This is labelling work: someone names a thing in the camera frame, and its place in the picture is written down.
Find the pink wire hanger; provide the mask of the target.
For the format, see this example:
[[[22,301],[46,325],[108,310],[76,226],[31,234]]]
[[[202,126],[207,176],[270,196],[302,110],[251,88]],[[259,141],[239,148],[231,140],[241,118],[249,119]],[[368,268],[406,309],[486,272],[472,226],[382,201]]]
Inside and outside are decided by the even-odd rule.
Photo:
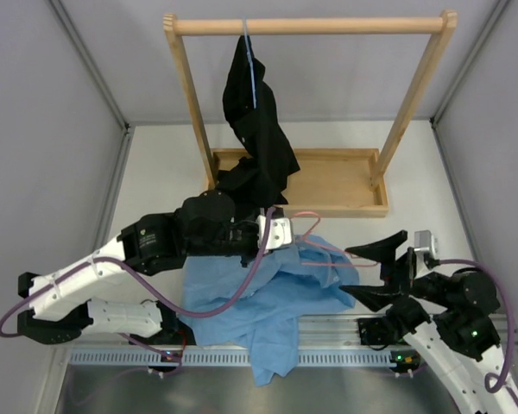
[[[352,268],[371,268],[371,267],[377,267],[380,265],[378,261],[369,260],[367,259],[366,263],[360,262],[359,264],[353,264],[351,262],[351,259],[359,259],[361,260],[361,257],[359,257],[356,254],[351,254],[349,252],[344,251],[340,248],[330,247],[326,244],[318,243],[315,241],[310,240],[310,235],[313,233],[313,231],[320,225],[322,221],[322,217],[319,213],[315,211],[299,211],[297,213],[293,213],[293,215],[290,217],[291,220],[295,218],[314,218],[315,222],[311,225],[311,227],[301,235],[300,241],[307,244],[308,246],[316,247],[319,249],[322,249],[326,252],[331,253],[338,253],[342,254],[346,257],[346,259],[349,261],[347,263],[329,263],[329,262],[307,262],[304,264],[307,264],[309,266],[315,266],[315,267],[352,267]]]

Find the light blue shirt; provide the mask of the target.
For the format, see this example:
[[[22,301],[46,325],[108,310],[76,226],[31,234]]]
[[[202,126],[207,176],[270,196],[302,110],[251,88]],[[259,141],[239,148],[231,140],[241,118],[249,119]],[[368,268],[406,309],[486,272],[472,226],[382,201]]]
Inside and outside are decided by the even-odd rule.
[[[333,247],[315,235],[311,235],[310,240]],[[288,248],[265,255],[242,297],[229,308],[252,320],[288,313],[298,317],[292,324],[278,322],[274,329],[260,328],[259,333],[231,342],[248,349],[257,386],[269,384],[276,375],[284,377],[297,366],[300,317],[338,314],[355,305],[355,299],[339,287],[358,284],[356,268],[315,267],[304,264],[307,262],[349,261],[342,254],[297,241]]]

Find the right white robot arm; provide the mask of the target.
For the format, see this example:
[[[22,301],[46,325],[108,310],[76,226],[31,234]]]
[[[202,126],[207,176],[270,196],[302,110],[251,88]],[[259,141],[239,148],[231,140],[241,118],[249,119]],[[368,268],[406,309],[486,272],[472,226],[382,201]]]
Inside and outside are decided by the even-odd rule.
[[[502,339],[491,315],[504,296],[495,278],[472,260],[455,260],[452,275],[436,272],[443,265],[428,230],[407,240],[402,230],[386,239],[349,247],[351,256],[380,267],[381,285],[343,285],[342,291],[374,312],[358,322],[360,341],[375,351],[407,344],[416,353],[408,361],[392,354],[396,374],[412,374],[427,365],[462,413],[518,413],[518,387],[510,371],[515,349],[515,323],[506,316]]]

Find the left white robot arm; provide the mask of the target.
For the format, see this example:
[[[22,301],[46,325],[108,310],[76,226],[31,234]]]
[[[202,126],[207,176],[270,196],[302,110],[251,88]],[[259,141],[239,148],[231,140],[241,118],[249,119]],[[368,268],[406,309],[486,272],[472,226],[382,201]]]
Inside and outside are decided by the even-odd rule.
[[[257,259],[293,241],[281,208],[241,209],[221,191],[206,191],[173,212],[143,216],[71,266],[20,275],[24,310],[16,317],[17,333],[45,345],[105,333],[169,344],[184,330],[180,310],[166,299],[120,304],[98,294],[131,279],[179,270],[189,257],[236,257],[257,269]]]

